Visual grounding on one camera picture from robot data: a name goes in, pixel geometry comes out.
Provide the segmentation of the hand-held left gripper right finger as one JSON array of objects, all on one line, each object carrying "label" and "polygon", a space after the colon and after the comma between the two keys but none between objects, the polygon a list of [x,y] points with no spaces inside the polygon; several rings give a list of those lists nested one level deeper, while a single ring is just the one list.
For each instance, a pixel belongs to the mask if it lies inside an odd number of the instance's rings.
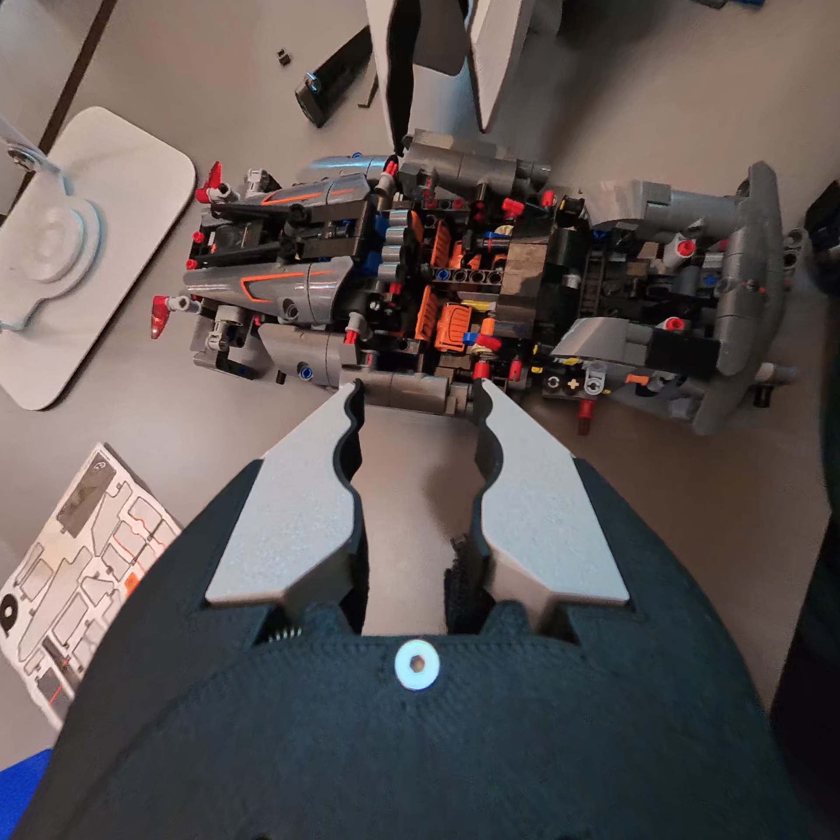
[{"label": "hand-held left gripper right finger", "polygon": [[629,593],[574,457],[488,380],[473,385],[476,462],[486,484],[476,543],[485,587],[526,611],[559,603],[624,606]]}]

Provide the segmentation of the white stand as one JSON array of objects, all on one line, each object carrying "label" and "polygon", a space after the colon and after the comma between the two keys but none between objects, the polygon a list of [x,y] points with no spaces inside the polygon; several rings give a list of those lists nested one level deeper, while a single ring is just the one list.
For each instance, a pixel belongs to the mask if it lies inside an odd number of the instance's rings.
[{"label": "white stand", "polygon": [[53,404],[191,200],[182,152],[101,107],[50,154],[2,119],[8,155],[34,173],[1,227],[1,386]]}]

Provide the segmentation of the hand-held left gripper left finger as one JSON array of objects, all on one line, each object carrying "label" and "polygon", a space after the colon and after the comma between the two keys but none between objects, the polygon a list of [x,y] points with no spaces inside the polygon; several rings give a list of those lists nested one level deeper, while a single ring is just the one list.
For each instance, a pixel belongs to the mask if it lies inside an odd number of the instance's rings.
[{"label": "hand-held left gripper left finger", "polygon": [[212,606],[341,602],[364,536],[351,479],[361,466],[364,390],[342,385],[269,449],[206,590]]}]

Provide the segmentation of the dark grey lego panel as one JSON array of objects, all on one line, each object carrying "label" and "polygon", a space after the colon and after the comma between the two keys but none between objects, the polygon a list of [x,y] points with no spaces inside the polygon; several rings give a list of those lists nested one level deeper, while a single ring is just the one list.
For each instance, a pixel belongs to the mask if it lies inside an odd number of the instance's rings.
[{"label": "dark grey lego panel", "polygon": [[377,84],[371,28],[363,26],[317,69],[307,72],[295,96],[303,115],[316,128],[331,119],[347,91],[361,78]]}]

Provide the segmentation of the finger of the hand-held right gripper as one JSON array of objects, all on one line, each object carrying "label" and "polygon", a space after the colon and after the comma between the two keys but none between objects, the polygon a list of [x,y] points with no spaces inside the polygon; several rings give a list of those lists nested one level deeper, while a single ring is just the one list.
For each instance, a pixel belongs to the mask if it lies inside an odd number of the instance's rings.
[{"label": "finger of the hand-held right gripper", "polygon": [[456,77],[465,64],[468,2],[366,1],[372,59],[385,126],[395,154],[404,152],[413,106],[414,68]]},{"label": "finger of the hand-held right gripper", "polygon": [[488,133],[501,96],[512,79],[528,35],[556,36],[561,1],[473,1],[469,3],[467,62],[476,120]]}]

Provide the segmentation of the grey lego car model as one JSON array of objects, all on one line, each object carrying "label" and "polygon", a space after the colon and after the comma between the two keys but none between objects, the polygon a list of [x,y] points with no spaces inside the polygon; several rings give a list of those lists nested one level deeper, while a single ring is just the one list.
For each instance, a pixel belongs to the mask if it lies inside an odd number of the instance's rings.
[{"label": "grey lego car model", "polygon": [[216,162],[183,292],[197,366],[372,404],[465,416],[479,382],[574,404],[607,397],[716,434],[795,381],[770,351],[802,250],[764,162],[724,195],[650,181],[555,191],[550,167],[418,130],[403,152],[312,162],[232,186]]}]

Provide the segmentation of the lego sticker sheet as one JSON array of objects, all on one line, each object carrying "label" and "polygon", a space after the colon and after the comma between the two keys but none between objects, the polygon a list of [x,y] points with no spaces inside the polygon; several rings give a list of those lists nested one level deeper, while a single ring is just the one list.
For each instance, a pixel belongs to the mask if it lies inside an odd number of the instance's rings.
[{"label": "lego sticker sheet", "polygon": [[3,584],[3,655],[55,730],[123,604],[181,531],[98,443]]}]

